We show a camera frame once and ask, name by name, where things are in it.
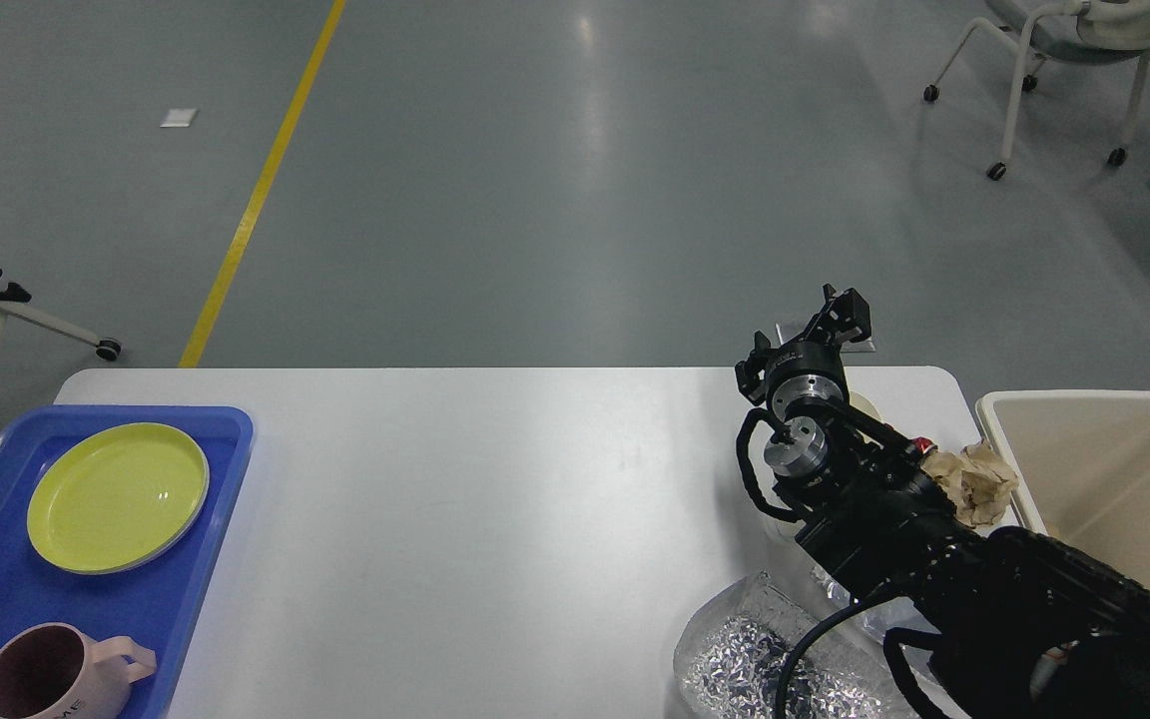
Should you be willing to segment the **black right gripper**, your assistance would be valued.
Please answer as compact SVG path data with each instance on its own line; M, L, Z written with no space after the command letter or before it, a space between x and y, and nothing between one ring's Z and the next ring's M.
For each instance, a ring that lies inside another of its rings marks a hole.
M822 286L825 305L808 319L803 341L773 349L770 338L753 332L746 359L735 364L739 396L770 410L780 419L799 397L850 403L842 347L871 342L871 306L854 288L837 292Z

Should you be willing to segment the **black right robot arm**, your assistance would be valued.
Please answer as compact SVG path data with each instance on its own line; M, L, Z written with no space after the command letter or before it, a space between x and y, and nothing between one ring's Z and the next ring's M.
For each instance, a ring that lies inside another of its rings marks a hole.
M1150 590L1061 541L1017 526L981 536L923 472L925 451L850 404L841 354L871 337L854 290L789 341L756 332L735 365L750 410L736 437L741 482L762 515L797 523L795 542L853 601L796 643L772 713L784 718L795 670L831 628L907 597L931 632L895 627L882 655L917 716L943 710L904 651L972 718L1150 718Z

